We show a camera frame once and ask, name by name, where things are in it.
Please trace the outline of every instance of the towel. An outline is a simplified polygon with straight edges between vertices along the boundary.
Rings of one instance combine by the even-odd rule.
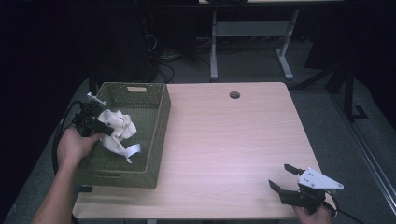
[[[136,133],[136,127],[131,122],[131,117],[129,115],[123,115],[119,110],[112,112],[107,109],[99,115],[98,120],[114,129],[111,136],[105,135],[102,137],[103,146],[111,152],[124,156],[129,163],[132,163],[129,158],[141,151],[140,144],[127,148],[121,144],[122,140],[130,138]]]

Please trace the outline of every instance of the gray carpet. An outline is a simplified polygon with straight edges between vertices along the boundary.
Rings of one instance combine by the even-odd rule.
[[[233,54],[219,54],[218,82],[281,81],[292,86],[318,72],[318,70],[304,68],[311,43],[291,42],[287,58],[295,79],[286,81],[275,54],[275,49],[280,43],[280,41],[249,40],[233,46],[236,49]],[[200,60],[181,59],[167,63],[175,69],[175,83],[209,81],[209,66],[204,62],[209,62],[209,54],[202,52],[198,56]],[[171,76],[168,68],[162,66],[162,70],[166,75]],[[396,223],[396,216],[370,174],[358,144],[343,122],[342,115],[336,110],[330,94],[324,90],[326,81],[327,78],[323,78],[303,91],[290,91],[320,168],[325,175],[344,184],[345,189],[335,196],[341,209],[366,224]],[[155,82],[163,82],[163,79],[158,76]],[[87,91],[88,83],[85,81],[73,100],[85,99],[84,95]],[[335,97],[342,98],[342,95],[340,92],[335,94]],[[357,120],[356,126],[395,186],[395,130],[376,107],[370,93],[359,82],[355,85],[354,105],[361,105],[369,116],[370,119]],[[43,200],[53,178],[50,161],[51,143],[50,139],[5,223],[29,223]],[[80,223],[145,223],[145,220],[81,220]],[[158,223],[189,224],[202,223],[202,221],[160,220]],[[264,220],[229,220],[227,223],[267,222]],[[289,224],[298,223],[298,221],[281,220],[280,223]],[[339,214],[333,223],[355,222]]]

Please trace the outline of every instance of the green basket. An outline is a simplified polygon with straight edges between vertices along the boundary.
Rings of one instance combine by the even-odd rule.
[[[78,183],[112,187],[155,189],[163,154],[163,140],[171,101],[165,84],[104,83],[97,98],[106,101],[104,109],[131,116],[137,133],[121,143],[140,144],[141,153],[128,163],[125,157],[110,152],[102,143],[93,146],[76,175]]]

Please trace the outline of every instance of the hand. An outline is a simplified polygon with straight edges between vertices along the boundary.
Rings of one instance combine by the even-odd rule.
[[[331,224],[332,214],[324,206],[320,206],[316,213],[309,215],[308,211],[302,207],[292,206],[298,219],[302,224]]]
[[[90,137],[81,137],[76,129],[66,129],[58,146],[59,163],[61,165],[71,163],[78,166],[81,159],[91,151],[93,143],[101,139],[103,135],[103,133],[96,133]]]

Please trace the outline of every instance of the metal frame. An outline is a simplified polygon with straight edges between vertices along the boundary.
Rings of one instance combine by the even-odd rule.
[[[210,52],[210,79],[219,78],[218,63],[216,57],[216,40],[218,36],[284,36],[285,42],[281,49],[276,50],[283,73],[287,80],[293,79],[286,51],[288,50],[291,35],[299,10],[293,10],[289,21],[217,21],[217,12],[213,12],[212,21],[212,50]]]

